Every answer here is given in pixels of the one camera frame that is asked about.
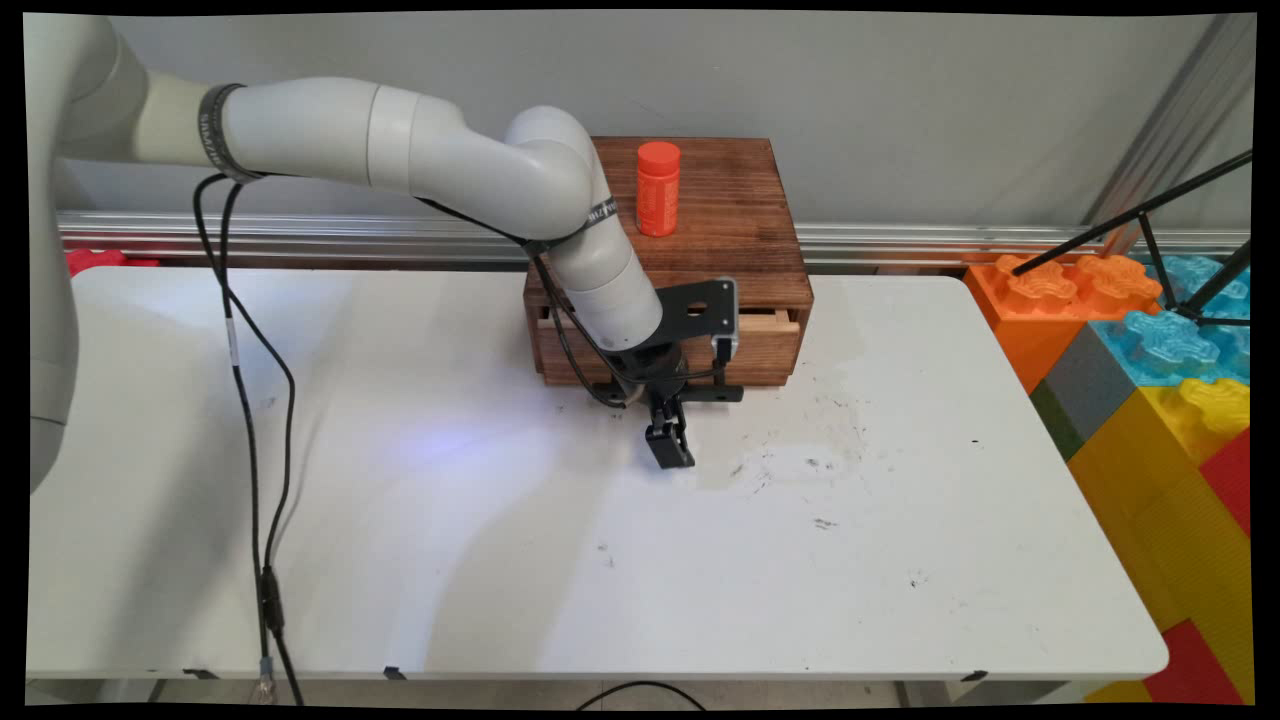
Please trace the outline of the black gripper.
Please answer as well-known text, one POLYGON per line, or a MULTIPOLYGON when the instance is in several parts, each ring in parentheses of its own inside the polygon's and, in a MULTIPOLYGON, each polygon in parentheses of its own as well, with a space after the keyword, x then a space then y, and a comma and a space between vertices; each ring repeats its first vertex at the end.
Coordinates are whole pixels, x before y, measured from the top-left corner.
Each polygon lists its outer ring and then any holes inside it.
POLYGON ((646 445, 660 469, 694 468, 681 397, 691 380, 681 345, 653 345, 602 355, 612 380, 600 383, 600 397, 611 406, 646 402, 650 425, 646 445))

